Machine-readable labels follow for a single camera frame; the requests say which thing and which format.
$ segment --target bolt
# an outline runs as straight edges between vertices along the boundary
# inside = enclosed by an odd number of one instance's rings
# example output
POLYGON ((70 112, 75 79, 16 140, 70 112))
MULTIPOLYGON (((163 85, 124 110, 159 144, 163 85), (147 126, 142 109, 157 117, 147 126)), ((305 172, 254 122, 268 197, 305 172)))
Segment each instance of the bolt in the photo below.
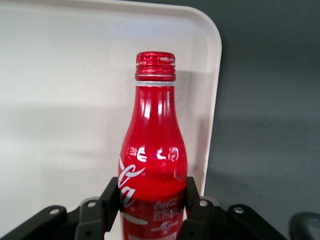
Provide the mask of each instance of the bolt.
POLYGON ((49 212, 49 214, 50 214, 50 215, 55 215, 55 214, 57 214, 59 211, 60 211, 60 210, 59 210, 58 208, 55 208, 55 209, 52 209, 52 210, 49 212))
POLYGON ((240 206, 236 206, 234 209, 233 209, 237 214, 243 214, 245 212, 245 210, 240 207, 240 206))
POLYGON ((201 200, 201 201, 199 201, 199 205, 201 207, 206 207, 206 206, 208 206, 208 202, 206 200, 201 200))

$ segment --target screw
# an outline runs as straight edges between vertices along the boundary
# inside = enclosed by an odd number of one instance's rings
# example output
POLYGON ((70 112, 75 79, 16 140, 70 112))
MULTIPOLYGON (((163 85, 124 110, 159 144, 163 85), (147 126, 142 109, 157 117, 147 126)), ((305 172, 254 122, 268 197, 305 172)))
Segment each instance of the screw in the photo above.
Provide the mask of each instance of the screw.
POLYGON ((237 214, 243 214, 245 212, 245 210, 240 207, 240 206, 236 206, 234 209, 233 209, 237 214))
POLYGON ((88 208, 92 208, 96 205, 96 202, 95 201, 91 201, 87 204, 88 208))
POLYGON ((201 207, 206 207, 206 206, 208 206, 208 202, 207 202, 206 200, 201 200, 201 201, 199 202, 199 205, 200 205, 201 207))
POLYGON ((59 211, 60 211, 60 210, 59 210, 58 208, 55 208, 55 209, 52 209, 52 210, 49 212, 49 214, 50 214, 50 215, 55 215, 55 214, 57 214, 59 211))

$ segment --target white tray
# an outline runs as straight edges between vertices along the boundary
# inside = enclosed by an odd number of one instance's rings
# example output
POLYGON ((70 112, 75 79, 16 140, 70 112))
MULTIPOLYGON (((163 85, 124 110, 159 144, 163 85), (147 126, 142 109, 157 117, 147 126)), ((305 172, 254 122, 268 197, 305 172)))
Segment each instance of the white tray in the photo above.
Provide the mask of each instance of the white tray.
POLYGON ((75 209, 117 175, 142 51, 176 56, 188 175, 203 194, 221 50, 190 7, 0 0, 0 236, 47 206, 75 209))

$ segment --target coca-cola logo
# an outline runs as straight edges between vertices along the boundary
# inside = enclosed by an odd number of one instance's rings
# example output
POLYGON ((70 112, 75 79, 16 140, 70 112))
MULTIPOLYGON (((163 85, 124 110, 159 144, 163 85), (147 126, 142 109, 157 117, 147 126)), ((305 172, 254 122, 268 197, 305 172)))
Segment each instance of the coca-cola logo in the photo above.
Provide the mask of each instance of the coca-cola logo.
POLYGON ((174 206, 176 206, 178 204, 178 198, 174 197, 171 198, 169 201, 167 202, 161 202, 158 201, 155 205, 154 205, 154 210, 163 210, 163 209, 170 209, 174 206))
POLYGON ((125 167, 122 162, 121 157, 119 157, 119 166, 121 169, 121 173, 118 177, 118 188, 120 189, 120 202, 123 204, 125 208, 130 207, 134 200, 131 199, 136 191, 133 187, 125 186, 125 184, 129 181, 130 178, 134 178, 140 175, 146 168, 142 168, 139 171, 136 171, 136 165, 131 164, 125 167))

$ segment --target black plastic part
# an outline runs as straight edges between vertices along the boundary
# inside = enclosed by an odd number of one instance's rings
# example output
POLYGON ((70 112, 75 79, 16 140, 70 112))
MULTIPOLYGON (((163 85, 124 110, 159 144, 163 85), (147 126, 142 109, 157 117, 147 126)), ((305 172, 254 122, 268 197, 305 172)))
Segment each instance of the black plastic part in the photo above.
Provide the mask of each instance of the black plastic part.
POLYGON ((182 224, 177 240, 209 240, 213 214, 212 202, 196 200, 188 219, 182 224))
POLYGON ((119 196, 118 178, 113 177, 99 198, 103 206, 106 232, 110 232, 118 214, 120 208, 119 196))
POLYGON ((191 208, 193 207, 194 203, 200 199, 197 186, 195 183, 195 179, 192 176, 187 177, 186 187, 185 187, 185 209, 186 215, 189 217, 191 208))
POLYGON ((249 206, 242 204, 230 206, 228 209, 228 214, 233 219, 235 225, 241 226, 247 231, 250 239, 286 240, 286 238, 284 238, 277 230, 275 230, 267 221, 265 221, 249 206))
POLYGON ((292 240, 316 240, 309 227, 320 229, 320 214, 301 212, 295 214, 289 222, 289 232, 292 240))
POLYGON ((88 200, 82 204, 74 240, 103 240, 105 233, 103 219, 103 206, 100 200, 88 200))
POLYGON ((63 206, 53 205, 44 208, 17 228, 5 235, 1 240, 40 240, 52 227, 65 222, 67 210, 63 206))

